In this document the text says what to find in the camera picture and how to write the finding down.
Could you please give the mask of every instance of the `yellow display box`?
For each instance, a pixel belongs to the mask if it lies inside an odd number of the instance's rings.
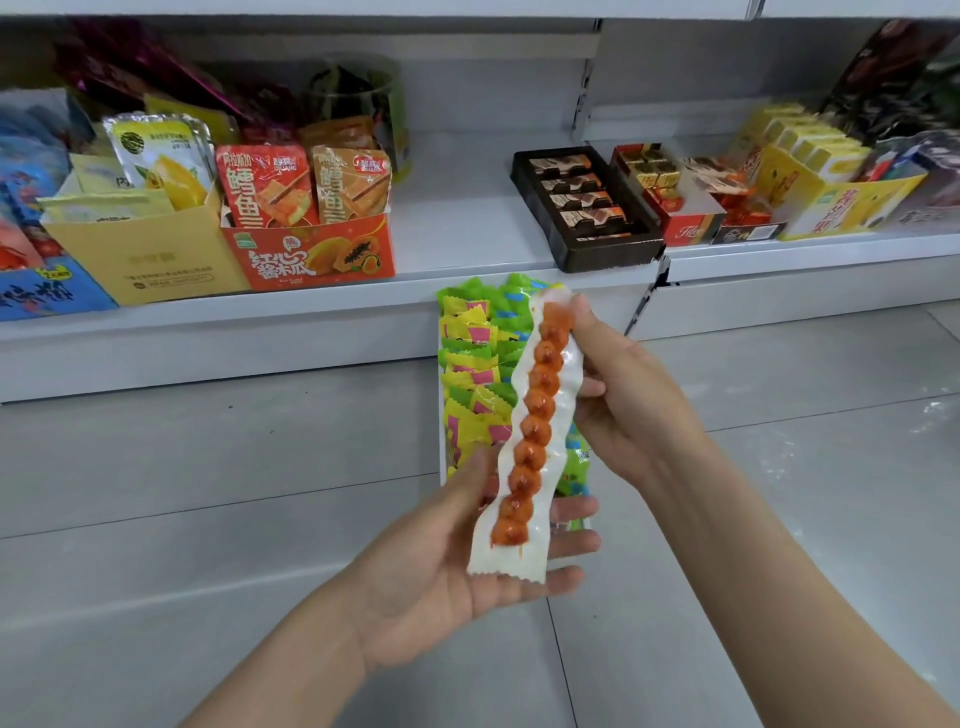
[[[789,220],[780,240],[871,231],[926,177],[913,164],[909,177],[881,182],[826,182],[773,145],[764,147],[751,184]]]
[[[70,184],[70,178],[64,187]],[[120,305],[249,291],[220,232],[220,197],[166,215],[44,227]]]

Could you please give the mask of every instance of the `beige cardboard box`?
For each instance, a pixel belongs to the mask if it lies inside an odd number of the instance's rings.
[[[220,232],[216,191],[203,206],[166,215],[95,223],[41,222],[120,305],[250,290]]]

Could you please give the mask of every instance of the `hand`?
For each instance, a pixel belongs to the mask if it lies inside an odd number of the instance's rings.
[[[643,493],[675,475],[684,456],[708,447],[709,438],[656,357],[600,321],[583,296],[572,307],[585,374],[605,385],[581,389],[574,421],[597,456]]]
[[[496,494],[495,468],[495,449],[476,451],[439,493],[380,534],[337,577],[348,594],[349,619],[367,671],[409,662],[497,607],[568,594],[583,581],[577,566],[548,572],[546,584],[467,574],[480,503],[484,495]],[[596,512],[594,497],[557,498],[550,521],[569,522]],[[550,558],[599,547],[594,531],[557,532]]]

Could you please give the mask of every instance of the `gray floor tile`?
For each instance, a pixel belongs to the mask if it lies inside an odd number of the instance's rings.
[[[943,301],[929,303],[924,308],[948,329],[956,338],[960,339],[960,301]]]
[[[0,540],[0,725],[174,725],[436,487],[429,475]],[[572,728],[546,603],[375,676],[338,725],[376,724]]]
[[[717,440],[851,604],[960,708],[960,396],[729,429]],[[758,726],[650,512],[602,464],[604,539],[552,602],[580,728]]]
[[[960,343],[922,308],[647,344],[708,429],[960,392]]]
[[[8,404],[0,537],[431,473],[436,393],[423,359]]]

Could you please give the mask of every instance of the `person's right hand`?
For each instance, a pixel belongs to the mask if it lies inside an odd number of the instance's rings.
[[[641,493],[679,475],[684,458],[709,443],[689,400],[656,357],[600,321],[585,297],[572,307],[585,375],[606,385],[601,397],[577,401],[574,419],[588,444]]]

